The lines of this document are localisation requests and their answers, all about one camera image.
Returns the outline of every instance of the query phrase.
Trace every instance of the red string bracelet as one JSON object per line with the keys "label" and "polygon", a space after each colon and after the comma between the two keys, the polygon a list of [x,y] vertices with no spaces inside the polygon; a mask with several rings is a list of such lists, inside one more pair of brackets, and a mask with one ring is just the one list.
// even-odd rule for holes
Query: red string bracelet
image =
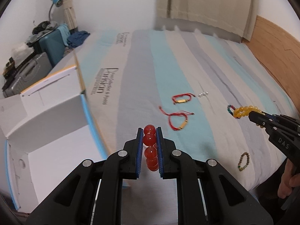
{"label": "red string bracelet", "polygon": [[[180,100],[176,100],[176,98],[178,98],[178,97],[183,97],[183,96],[188,96],[189,99],[180,99]],[[193,97],[196,97],[196,96],[195,96],[194,94],[192,94],[192,93],[185,93],[185,94],[175,95],[175,96],[172,96],[172,101],[173,101],[174,105],[175,105],[176,103],[184,103],[184,102],[190,101],[190,100],[192,99],[192,96],[193,96]]]}
{"label": "red string bracelet", "polygon": [[[161,106],[158,107],[160,109],[160,111],[168,116],[168,122],[170,127],[174,130],[174,131],[178,131],[178,130],[182,130],[188,123],[188,115],[194,115],[193,112],[187,112],[187,111],[179,111],[179,112],[174,112],[171,114],[166,113]],[[185,120],[182,122],[182,124],[180,125],[179,128],[176,128],[173,126],[172,122],[171,122],[171,116],[183,116],[185,117]]]}

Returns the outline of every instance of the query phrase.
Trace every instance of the window curtain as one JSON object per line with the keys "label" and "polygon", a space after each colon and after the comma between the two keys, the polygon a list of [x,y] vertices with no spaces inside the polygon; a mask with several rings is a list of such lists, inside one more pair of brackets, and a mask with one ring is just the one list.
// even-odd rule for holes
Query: window curtain
{"label": "window curtain", "polygon": [[64,19],[69,27],[69,30],[77,30],[77,21],[73,0],[63,0]]}
{"label": "window curtain", "polygon": [[157,0],[157,15],[197,21],[251,39],[258,0]]}

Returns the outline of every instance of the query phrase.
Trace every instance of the gray suitcase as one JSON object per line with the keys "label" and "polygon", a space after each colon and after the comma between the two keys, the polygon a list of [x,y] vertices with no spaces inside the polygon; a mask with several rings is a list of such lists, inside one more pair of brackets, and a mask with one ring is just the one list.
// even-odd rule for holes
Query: gray suitcase
{"label": "gray suitcase", "polygon": [[3,92],[4,97],[20,94],[24,89],[46,77],[51,69],[46,52],[36,55],[20,69],[15,80]]}

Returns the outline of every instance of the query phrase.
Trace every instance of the bed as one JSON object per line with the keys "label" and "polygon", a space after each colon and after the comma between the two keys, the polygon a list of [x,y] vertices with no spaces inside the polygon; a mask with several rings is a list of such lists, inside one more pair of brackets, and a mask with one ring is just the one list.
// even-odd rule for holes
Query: bed
{"label": "bed", "polygon": [[[264,129],[227,111],[228,105],[253,105],[270,114],[298,117],[289,96],[245,44],[201,33],[109,30],[92,33],[75,52],[107,155],[134,139],[139,127],[153,124],[194,159],[217,159],[249,191],[284,161]],[[71,63],[70,54],[57,69]],[[198,97],[202,92],[208,95]],[[174,105],[172,96],[182,93],[196,97]],[[168,113],[184,110],[194,115],[184,129],[174,131],[159,106]],[[175,126],[182,121],[172,117]],[[250,163],[240,172],[244,152]],[[160,179],[143,158],[141,177],[127,184],[124,224],[177,222],[175,181]]]}

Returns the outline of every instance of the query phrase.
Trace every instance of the human hand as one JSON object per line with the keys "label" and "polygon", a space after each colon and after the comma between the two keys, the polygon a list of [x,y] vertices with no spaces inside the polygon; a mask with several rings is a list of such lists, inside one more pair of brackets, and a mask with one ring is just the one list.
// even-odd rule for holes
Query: human hand
{"label": "human hand", "polygon": [[278,197],[284,199],[291,194],[293,187],[300,186],[300,173],[292,175],[294,164],[287,159],[284,173],[281,177],[281,183],[278,189]]}

